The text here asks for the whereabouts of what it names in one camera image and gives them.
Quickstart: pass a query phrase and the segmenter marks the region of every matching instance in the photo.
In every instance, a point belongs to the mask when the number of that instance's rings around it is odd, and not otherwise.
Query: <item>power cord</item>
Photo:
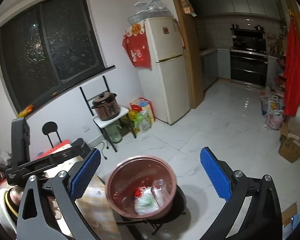
[[[103,149],[104,149],[104,147],[105,147],[106,144],[105,144],[104,142],[100,142],[100,143],[103,143],[103,146],[102,146],[102,149],[101,149],[101,155],[103,156],[103,158],[104,158],[105,160],[107,160],[108,157],[106,157],[106,156],[103,155]]]

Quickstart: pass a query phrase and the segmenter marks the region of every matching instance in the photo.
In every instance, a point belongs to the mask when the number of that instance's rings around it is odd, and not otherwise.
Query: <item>black chair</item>
[[[58,134],[58,126],[57,126],[57,124],[55,122],[47,122],[47,123],[45,123],[42,126],[42,133],[44,135],[48,136],[48,139],[50,141],[51,147],[53,148],[53,144],[52,144],[51,139],[49,137],[49,133],[52,133],[52,132],[56,132],[57,133],[58,138],[60,140],[60,143],[62,143],[61,138],[60,138],[60,136]]]

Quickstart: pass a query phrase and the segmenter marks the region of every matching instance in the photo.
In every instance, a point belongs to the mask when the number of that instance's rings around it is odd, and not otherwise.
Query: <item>metal screw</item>
[[[234,172],[234,175],[235,175],[237,178],[241,178],[242,175],[243,175],[243,173],[242,173],[242,171],[235,171],[235,172]]]
[[[60,171],[59,173],[58,173],[58,177],[59,178],[63,178],[64,176],[66,176],[67,175],[67,172],[66,171]]]
[[[271,176],[270,175],[265,175],[265,180],[266,181],[271,181]]]
[[[34,181],[34,180],[35,180],[35,178],[36,178],[36,176],[35,176],[35,175],[31,175],[31,176],[29,177],[29,181]]]

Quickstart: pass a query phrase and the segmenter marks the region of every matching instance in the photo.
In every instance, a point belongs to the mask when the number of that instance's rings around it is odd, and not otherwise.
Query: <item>window frame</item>
[[[58,85],[50,88],[49,90],[47,90],[46,92],[41,94],[39,97],[34,99],[32,102],[29,102],[29,105],[30,104],[34,105],[34,109],[31,112],[31,114],[36,112],[36,110],[40,109],[47,103],[51,102],[54,98],[63,94],[67,90],[85,82],[89,78],[100,75],[100,74],[104,73],[105,71],[115,67],[115,66],[111,66],[111,67],[105,66],[105,62],[102,57],[101,50],[100,50],[100,47],[99,47],[99,44],[97,41],[97,35],[95,34],[94,28],[92,26],[92,20],[91,20],[91,16],[89,13],[87,0],[80,0],[81,1],[81,10],[82,10],[82,14],[83,14],[83,18],[84,18],[84,22],[85,22],[85,26],[86,26],[86,31],[87,31],[91,46],[94,50],[95,58],[96,58],[96,60],[99,61],[100,65],[97,68],[88,69],[80,74],[72,76],[70,79],[66,80],[65,82],[62,82],[62,80],[60,79],[60,77],[58,75],[57,69],[54,65],[53,59],[52,59],[52,54],[50,51],[48,38],[47,38],[47,34],[46,34],[44,22],[43,22],[42,4],[47,1],[49,1],[49,0],[42,0],[38,3],[36,3],[35,5],[30,6],[29,8],[18,13],[13,18],[11,18],[9,21],[7,21],[5,24],[0,26],[0,69],[2,72],[3,82],[6,85],[7,92],[9,94],[9,97],[10,97],[12,104],[15,107],[17,113],[19,113],[23,109],[21,108],[21,106],[18,102],[18,99],[15,95],[15,92],[13,90],[13,87],[11,85],[10,77],[8,75],[7,67],[6,67],[6,64],[4,61],[3,46],[2,46],[2,27],[8,23],[11,23],[17,17],[21,17],[29,10],[35,10],[35,12],[37,14],[39,35],[40,35],[43,51],[47,58],[47,63],[51,67],[51,69],[54,73],[54,76],[58,82]]]

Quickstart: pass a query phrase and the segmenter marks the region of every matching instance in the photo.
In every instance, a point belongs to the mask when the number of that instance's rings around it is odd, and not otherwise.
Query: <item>plastic container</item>
[[[149,10],[138,11],[136,15],[138,16],[138,22],[141,22],[142,20],[148,19],[150,17]]]
[[[128,18],[128,22],[131,24],[131,25],[134,25],[136,23],[138,23],[138,15],[132,15]]]
[[[173,17],[172,13],[168,9],[159,10],[161,17]]]
[[[163,179],[169,194],[167,201],[156,212],[138,215],[134,208],[136,188],[151,187]],[[172,168],[155,156],[135,156],[119,163],[106,181],[106,198],[109,205],[120,215],[133,219],[158,219],[171,209],[177,190],[177,179]]]
[[[160,11],[159,10],[149,10],[149,16],[150,18],[156,18],[156,17],[161,17]]]
[[[149,15],[149,11],[148,10],[142,10],[142,11],[138,11],[135,15],[132,15],[128,18],[128,22],[131,24],[131,25],[134,25],[138,22],[141,22],[145,19],[148,19],[150,18],[150,15]]]

